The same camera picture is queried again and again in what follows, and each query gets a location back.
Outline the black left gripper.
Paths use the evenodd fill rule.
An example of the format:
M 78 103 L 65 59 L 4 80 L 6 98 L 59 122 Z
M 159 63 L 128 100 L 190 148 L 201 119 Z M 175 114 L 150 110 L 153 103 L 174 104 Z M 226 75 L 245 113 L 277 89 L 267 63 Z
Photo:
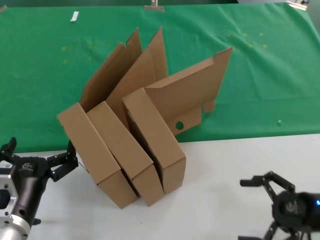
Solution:
M 20 157 L 14 155 L 17 140 L 10 141 L 0 148 L 0 161 L 12 163 L 16 177 L 18 199 L 12 214 L 22 219 L 34 219 L 40 205 L 48 179 L 59 181 L 79 166 L 77 152 L 72 142 L 68 142 L 66 152 L 44 157 Z

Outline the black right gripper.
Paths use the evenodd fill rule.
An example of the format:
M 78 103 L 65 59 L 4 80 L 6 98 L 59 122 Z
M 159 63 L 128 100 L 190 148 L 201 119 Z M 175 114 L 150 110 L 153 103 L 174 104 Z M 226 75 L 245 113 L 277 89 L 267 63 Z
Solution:
M 278 195 L 270 182 L 286 191 Z M 263 237 L 238 236 L 238 240 L 272 240 L 278 224 L 288 230 L 318 230 L 320 228 L 320 194 L 295 192 L 295 185 L 277 173 L 269 171 L 264 175 L 254 175 L 251 179 L 241 179 L 241 187 L 263 187 L 271 200 L 273 221 Z

